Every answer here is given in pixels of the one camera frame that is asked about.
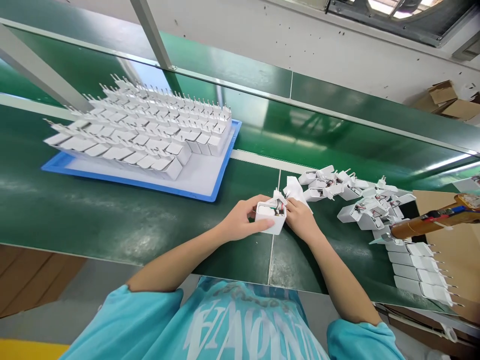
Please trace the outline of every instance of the workstation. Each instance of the workstation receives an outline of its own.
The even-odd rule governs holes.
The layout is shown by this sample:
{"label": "workstation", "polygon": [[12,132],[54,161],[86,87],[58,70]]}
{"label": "workstation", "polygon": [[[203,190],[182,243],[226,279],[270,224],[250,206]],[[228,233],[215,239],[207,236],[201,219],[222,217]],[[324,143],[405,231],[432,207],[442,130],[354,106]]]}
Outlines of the workstation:
{"label": "workstation", "polygon": [[[333,164],[353,168],[368,182],[385,176],[407,192],[453,193],[452,182],[480,171],[477,127],[168,34],[161,38],[173,67],[164,68],[150,48],[144,23],[105,21],[103,14],[74,6],[67,11],[53,3],[49,11],[57,12],[60,24],[35,23],[39,20],[30,12],[22,22],[14,6],[7,5],[2,26],[78,93],[104,98],[99,83],[115,87],[115,74],[227,105],[242,124],[214,202],[42,171],[57,154],[43,143],[55,134],[43,119],[64,125],[74,119],[64,102],[0,59],[4,245],[145,265],[218,224],[239,200],[271,196],[286,186],[287,176],[298,178],[308,170]],[[77,22],[68,33],[55,35],[52,27],[65,28],[80,15],[94,24],[103,21],[103,28]],[[135,51],[129,55],[128,49]],[[212,57],[221,61],[211,63]],[[337,196],[309,204],[370,299],[452,314],[455,309],[396,287],[385,247],[369,244],[374,239],[370,231],[337,219],[351,203]],[[328,293],[313,255],[287,226],[279,235],[258,233],[223,245],[194,272]]]}

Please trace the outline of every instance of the green workbench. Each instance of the green workbench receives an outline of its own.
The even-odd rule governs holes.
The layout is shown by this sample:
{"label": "green workbench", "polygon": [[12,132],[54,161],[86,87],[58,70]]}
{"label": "green workbench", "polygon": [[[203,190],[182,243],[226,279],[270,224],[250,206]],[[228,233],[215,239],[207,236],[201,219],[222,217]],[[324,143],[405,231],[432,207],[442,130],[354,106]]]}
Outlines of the green workbench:
{"label": "green workbench", "polygon": [[[236,150],[312,168],[330,164],[339,170],[352,168],[360,178],[372,182],[385,175],[389,184],[405,190],[445,189],[452,181],[480,170],[480,161],[473,156],[449,162],[463,155],[457,151],[188,76],[164,73],[144,63],[26,31],[14,29],[13,32],[81,93],[103,96],[98,84],[114,86],[110,73],[116,73],[129,79],[135,74],[147,84],[149,79],[165,76],[173,90],[215,102],[221,95],[231,106],[233,117],[243,122]],[[180,46],[174,38],[167,38],[165,42],[173,49],[172,58],[183,61],[184,67],[199,67],[208,62],[205,58],[197,64],[186,63],[192,56],[185,57],[185,54],[205,55],[199,44],[183,42]],[[292,88],[292,99],[341,110],[339,99],[344,97],[345,88],[320,80],[315,82],[299,74],[291,77],[292,73],[287,70],[272,70],[268,65],[269,70],[256,64],[258,61],[230,58],[221,50],[216,56],[226,59],[223,66],[196,70],[210,71],[209,76],[251,88],[257,86],[258,90],[278,96],[286,96],[288,84],[288,88]],[[247,71],[232,71],[232,67],[227,66],[229,63]],[[0,92],[59,105],[1,60]],[[359,94],[350,91],[349,95],[357,98],[358,106],[350,106],[345,111],[372,119],[377,117],[379,122],[392,111],[399,116],[413,114],[412,109],[402,105]],[[388,109],[389,103],[394,104],[393,108]],[[433,121],[430,118],[433,115],[414,111],[415,116],[420,116],[416,120],[426,124]],[[56,150],[42,143],[54,133],[42,121],[43,116],[0,106],[0,118],[0,242],[4,244],[143,265],[216,225],[237,201],[257,194],[270,195],[278,186],[279,178],[280,188],[283,188],[286,176],[298,176],[231,159],[216,202],[206,203],[118,183],[44,172],[40,167],[55,155]],[[440,119],[454,128],[459,125],[449,119]],[[415,119],[409,117],[407,120],[411,123]],[[438,303],[395,287],[385,248],[368,245],[372,240],[369,231],[360,231],[354,223],[342,224],[336,218],[346,204],[342,199],[323,200],[312,203],[311,207],[328,240],[370,298],[387,304],[449,311]],[[288,227],[279,236],[261,233],[228,243],[200,264],[195,272],[327,293],[312,254]]]}
{"label": "green workbench", "polygon": [[[42,139],[54,133],[36,113],[0,106],[0,228],[3,244],[144,265],[218,224],[241,199],[271,194],[287,173],[231,159],[214,203],[118,183],[41,171],[56,154]],[[330,243],[373,301],[441,311],[399,290],[382,245],[369,231],[336,218],[345,201],[312,203]],[[220,247],[197,274],[327,293],[307,246],[288,227]]]}

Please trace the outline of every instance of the blue tray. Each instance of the blue tray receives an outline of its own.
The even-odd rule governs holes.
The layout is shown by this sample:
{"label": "blue tray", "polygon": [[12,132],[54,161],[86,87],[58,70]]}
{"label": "blue tray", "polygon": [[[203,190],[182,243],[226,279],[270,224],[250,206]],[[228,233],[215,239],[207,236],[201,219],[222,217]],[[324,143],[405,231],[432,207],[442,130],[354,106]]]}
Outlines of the blue tray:
{"label": "blue tray", "polygon": [[75,158],[73,156],[65,153],[65,152],[62,152],[62,151],[60,151],[57,155],[55,155],[49,161],[47,161],[45,163],[45,165],[43,165],[41,167],[41,169],[43,171],[48,171],[48,172],[52,172],[52,173],[75,175],[75,176],[80,176],[80,177],[84,177],[84,178],[91,178],[91,179],[110,181],[110,182],[114,182],[114,183],[133,185],[133,186],[137,186],[137,187],[157,190],[157,191],[161,191],[161,192],[165,192],[165,193],[180,195],[180,196],[184,196],[184,197],[187,197],[187,198],[193,198],[193,199],[202,200],[202,201],[205,201],[205,202],[212,203],[217,199],[217,195],[219,193],[219,188],[220,188],[220,183],[222,182],[222,179],[224,177],[225,168],[227,167],[227,164],[229,162],[230,155],[231,155],[232,150],[234,148],[235,140],[237,139],[237,136],[239,134],[241,126],[242,126],[241,121],[232,120],[231,127],[234,130],[233,137],[232,137],[232,139],[230,141],[230,144],[228,145],[228,148],[226,150],[226,154],[225,154],[225,157],[223,158],[223,162],[221,163],[221,167],[220,167],[220,171],[218,173],[218,177],[217,177],[216,182],[214,184],[213,191],[210,195],[204,195],[204,194],[200,194],[200,193],[195,193],[195,192],[190,192],[190,191],[178,189],[178,188],[175,188],[175,187],[169,187],[169,186],[154,184],[154,183],[145,182],[145,181],[133,180],[133,179],[119,177],[119,176],[105,175],[105,174],[102,174],[102,173],[96,173],[96,172],[89,172],[89,171],[82,171],[82,170],[66,168],[66,166],[68,166],[70,164],[70,162],[72,160],[74,160]]}

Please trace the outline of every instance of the wall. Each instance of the wall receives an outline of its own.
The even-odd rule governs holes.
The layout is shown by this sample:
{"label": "wall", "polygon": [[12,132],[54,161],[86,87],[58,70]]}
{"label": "wall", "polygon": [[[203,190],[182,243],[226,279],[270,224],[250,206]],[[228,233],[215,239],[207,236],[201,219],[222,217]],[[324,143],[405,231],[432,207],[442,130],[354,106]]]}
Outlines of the wall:
{"label": "wall", "polygon": [[[113,1],[70,2],[138,22],[129,0],[114,0],[115,6]],[[434,49],[331,14],[318,19],[261,0],[149,3],[161,31],[399,103],[411,103],[426,87],[446,79],[480,84],[480,56],[464,64],[448,60],[478,31],[480,15],[451,39],[452,45]]]}

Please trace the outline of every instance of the wooden surface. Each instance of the wooden surface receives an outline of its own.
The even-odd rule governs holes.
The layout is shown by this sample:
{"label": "wooden surface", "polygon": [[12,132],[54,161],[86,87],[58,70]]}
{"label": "wooden surface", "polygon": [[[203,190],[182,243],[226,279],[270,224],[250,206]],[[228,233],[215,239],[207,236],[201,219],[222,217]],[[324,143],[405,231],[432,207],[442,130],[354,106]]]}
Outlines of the wooden surface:
{"label": "wooden surface", "polygon": [[0,245],[0,318],[58,299],[85,258]]}
{"label": "wooden surface", "polygon": [[[437,191],[414,191],[418,212],[425,214],[430,210],[441,209],[452,204],[455,193]],[[441,229],[426,234],[426,240],[435,254],[446,282],[458,288],[449,288],[452,300],[464,305],[453,306],[453,310],[465,319],[480,324],[480,225],[458,224],[452,230]]]}

